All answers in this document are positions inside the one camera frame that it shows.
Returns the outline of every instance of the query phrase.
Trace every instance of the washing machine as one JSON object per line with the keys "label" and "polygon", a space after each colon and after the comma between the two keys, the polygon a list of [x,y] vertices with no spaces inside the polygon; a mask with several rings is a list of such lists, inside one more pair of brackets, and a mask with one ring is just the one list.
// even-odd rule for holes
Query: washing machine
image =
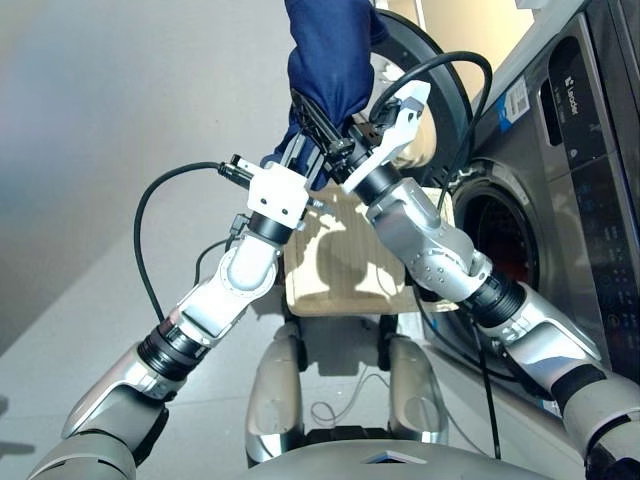
{"label": "washing machine", "polygon": [[[450,187],[476,248],[640,383],[639,36],[636,0],[586,2],[486,110],[473,160]],[[463,314],[431,320],[475,352]]]}

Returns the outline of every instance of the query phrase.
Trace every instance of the washing machine drum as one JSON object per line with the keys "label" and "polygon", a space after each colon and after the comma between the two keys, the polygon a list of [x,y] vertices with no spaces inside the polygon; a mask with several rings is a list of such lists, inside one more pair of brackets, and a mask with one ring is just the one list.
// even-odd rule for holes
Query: washing machine drum
{"label": "washing machine drum", "polygon": [[489,180],[478,180],[462,183],[453,198],[456,226],[471,237],[476,249],[511,279],[537,289],[537,242],[516,197]]}

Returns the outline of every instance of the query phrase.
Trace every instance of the label sticker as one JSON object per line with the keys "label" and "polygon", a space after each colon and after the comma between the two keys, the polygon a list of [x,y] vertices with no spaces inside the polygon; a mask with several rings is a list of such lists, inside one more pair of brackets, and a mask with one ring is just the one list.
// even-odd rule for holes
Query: label sticker
{"label": "label sticker", "polygon": [[529,111],[527,83],[520,77],[496,102],[500,117],[500,130],[506,132],[520,117]]}

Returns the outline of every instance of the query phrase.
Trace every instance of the barcode sticker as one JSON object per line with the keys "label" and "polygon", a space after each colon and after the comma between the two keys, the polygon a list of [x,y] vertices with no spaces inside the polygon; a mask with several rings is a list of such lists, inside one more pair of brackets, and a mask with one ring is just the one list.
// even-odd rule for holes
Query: barcode sticker
{"label": "barcode sticker", "polygon": [[511,124],[529,111],[529,96],[524,77],[520,77],[505,93],[504,108],[505,117]]}

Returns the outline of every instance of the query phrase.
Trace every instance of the brand logo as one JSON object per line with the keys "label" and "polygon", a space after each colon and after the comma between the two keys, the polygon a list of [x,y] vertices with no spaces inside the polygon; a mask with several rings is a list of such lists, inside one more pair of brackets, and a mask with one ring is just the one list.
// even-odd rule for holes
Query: brand logo
{"label": "brand logo", "polygon": [[571,75],[564,79],[564,86],[567,87],[567,96],[569,97],[569,106],[571,107],[571,115],[578,115],[578,101],[576,100],[574,80]]}

